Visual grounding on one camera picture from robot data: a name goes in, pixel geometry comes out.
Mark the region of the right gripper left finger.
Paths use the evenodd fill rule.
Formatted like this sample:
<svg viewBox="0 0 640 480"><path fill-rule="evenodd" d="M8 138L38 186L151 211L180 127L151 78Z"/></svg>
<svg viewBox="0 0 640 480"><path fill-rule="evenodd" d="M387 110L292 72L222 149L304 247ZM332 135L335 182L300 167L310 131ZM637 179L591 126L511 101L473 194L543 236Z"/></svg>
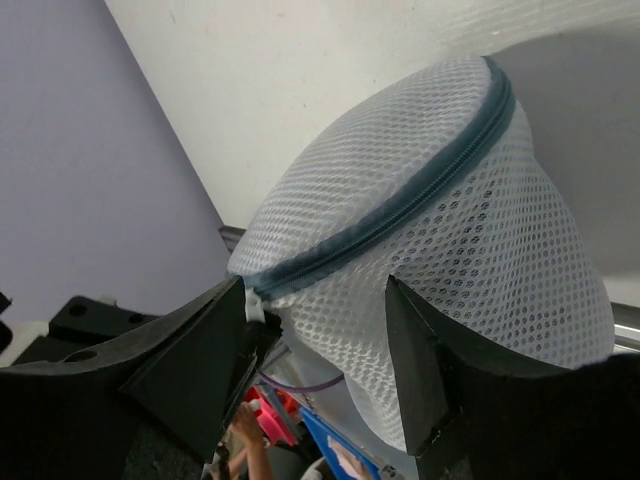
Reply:
<svg viewBox="0 0 640 480"><path fill-rule="evenodd" d="M5 479L198 479L282 334L238 278L59 361L1 371Z"/></svg>

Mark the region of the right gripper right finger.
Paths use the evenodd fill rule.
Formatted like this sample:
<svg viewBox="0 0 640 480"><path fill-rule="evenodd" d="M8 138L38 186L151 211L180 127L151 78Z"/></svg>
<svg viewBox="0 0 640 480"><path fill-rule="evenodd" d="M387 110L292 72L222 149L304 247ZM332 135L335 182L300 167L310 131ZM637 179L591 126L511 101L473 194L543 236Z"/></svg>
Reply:
<svg viewBox="0 0 640 480"><path fill-rule="evenodd" d="M635 479L639 357L563 369L447 317L396 278L386 326L421 479Z"/></svg>

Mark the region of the white mesh laundry bag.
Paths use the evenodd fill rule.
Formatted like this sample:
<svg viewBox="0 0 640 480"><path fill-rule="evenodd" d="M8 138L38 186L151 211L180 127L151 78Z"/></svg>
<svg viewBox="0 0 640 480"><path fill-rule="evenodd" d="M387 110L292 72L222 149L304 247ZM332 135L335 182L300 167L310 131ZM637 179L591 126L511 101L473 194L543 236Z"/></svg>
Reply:
<svg viewBox="0 0 640 480"><path fill-rule="evenodd" d="M432 65L327 127L267 195L228 270L345 374L365 423L398 450L389 277L559 367L614 348L602 277L535 158L509 78L488 57Z"/></svg>

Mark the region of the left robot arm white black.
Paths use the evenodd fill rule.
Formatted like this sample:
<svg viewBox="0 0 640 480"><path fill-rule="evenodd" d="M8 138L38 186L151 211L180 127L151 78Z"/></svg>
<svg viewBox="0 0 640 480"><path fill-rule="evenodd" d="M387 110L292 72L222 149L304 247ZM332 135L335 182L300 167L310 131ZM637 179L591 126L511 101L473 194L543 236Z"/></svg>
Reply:
<svg viewBox="0 0 640 480"><path fill-rule="evenodd" d="M1 323L1 365L58 361L142 325L154 315L119 307L115 301L71 298L49 321Z"/></svg>

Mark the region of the person hand in background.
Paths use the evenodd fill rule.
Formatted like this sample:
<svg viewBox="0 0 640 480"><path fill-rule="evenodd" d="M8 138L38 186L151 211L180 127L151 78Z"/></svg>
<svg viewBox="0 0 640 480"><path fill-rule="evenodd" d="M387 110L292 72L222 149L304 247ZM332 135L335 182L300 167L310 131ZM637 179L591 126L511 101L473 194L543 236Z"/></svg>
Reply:
<svg viewBox="0 0 640 480"><path fill-rule="evenodd" d="M230 429L247 448L264 444L263 431L253 410L246 402L243 402L238 407L230 424Z"/></svg>

